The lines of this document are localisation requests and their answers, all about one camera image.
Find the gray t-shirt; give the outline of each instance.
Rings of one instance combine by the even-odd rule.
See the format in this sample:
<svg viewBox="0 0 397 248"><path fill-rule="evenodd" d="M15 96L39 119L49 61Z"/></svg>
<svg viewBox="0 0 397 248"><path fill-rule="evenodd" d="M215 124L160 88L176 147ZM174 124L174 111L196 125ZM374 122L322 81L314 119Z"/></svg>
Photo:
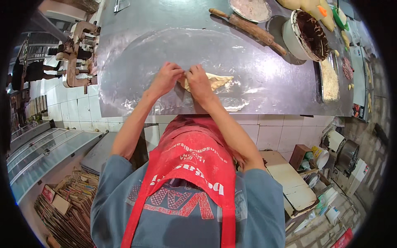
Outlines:
<svg viewBox="0 0 397 248"><path fill-rule="evenodd" d="M111 156L91 207L91 237L98 248L120 247L148 164L133 171ZM236 247L284 247L283 189L260 169L237 173ZM172 179L148 197L132 247L220 247L222 209L199 187Z"/></svg>

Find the metal pole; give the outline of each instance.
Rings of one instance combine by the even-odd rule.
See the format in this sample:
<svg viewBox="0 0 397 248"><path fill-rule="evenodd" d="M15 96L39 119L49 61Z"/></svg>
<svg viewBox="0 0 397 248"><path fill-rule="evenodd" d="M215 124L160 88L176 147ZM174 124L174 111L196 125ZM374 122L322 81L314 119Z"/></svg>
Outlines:
<svg viewBox="0 0 397 248"><path fill-rule="evenodd" d="M66 43L68 41L68 37L60 31L50 20L48 20L40 10L36 10L33 13L32 21L39 25L42 29L52 34L55 38L62 41L62 43Z"/></svg>

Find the wooden rolling pin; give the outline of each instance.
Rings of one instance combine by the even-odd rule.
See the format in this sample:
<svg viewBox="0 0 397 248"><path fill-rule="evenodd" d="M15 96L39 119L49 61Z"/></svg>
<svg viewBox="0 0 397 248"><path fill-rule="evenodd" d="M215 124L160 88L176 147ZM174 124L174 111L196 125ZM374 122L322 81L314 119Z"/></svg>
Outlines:
<svg viewBox="0 0 397 248"><path fill-rule="evenodd" d="M260 41L263 41L266 45L274 47L274 49L276 49L282 55L287 55L287 51L282 46L274 42L274 36L257 25L237 16L236 14L231 14L228 16L222 11L213 8L209 9L209 12L219 17L227 18L231 24L241 28L244 31L247 31L248 33L257 37Z"/></svg>

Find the red apron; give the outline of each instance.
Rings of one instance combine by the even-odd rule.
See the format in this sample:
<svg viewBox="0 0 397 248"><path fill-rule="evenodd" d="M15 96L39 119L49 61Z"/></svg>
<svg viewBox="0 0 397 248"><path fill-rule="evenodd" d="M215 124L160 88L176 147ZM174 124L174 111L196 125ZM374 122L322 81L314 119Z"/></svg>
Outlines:
<svg viewBox="0 0 397 248"><path fill-rule="evenodd" d="M121 248L131 248L146 199L173 178L202 188L222 208L221 247L235 247L235 180L231 156L211 117L178 115L169 123L149 164L129 217Z"/></svg>

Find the hand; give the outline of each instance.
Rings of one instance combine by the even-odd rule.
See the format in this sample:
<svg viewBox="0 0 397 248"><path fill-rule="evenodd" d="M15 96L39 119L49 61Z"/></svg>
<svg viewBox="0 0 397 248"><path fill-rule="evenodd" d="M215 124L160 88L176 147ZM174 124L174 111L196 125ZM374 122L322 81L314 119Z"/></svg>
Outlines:
<svg viewBox="0 0 397 248"><path fill-rule="evenodd" d="M215 99L211 83L201 65L193 65L186 72L187 82L193 98L203 107Z"/></svg>
<svg viewBox="0 0 397 248"><path fill-rule="evenodd" d="M184 75L184 70L175 64L165 62L157 73L148 91L155 97L160 98L167 94L175 86L175 82Z"/></svg>

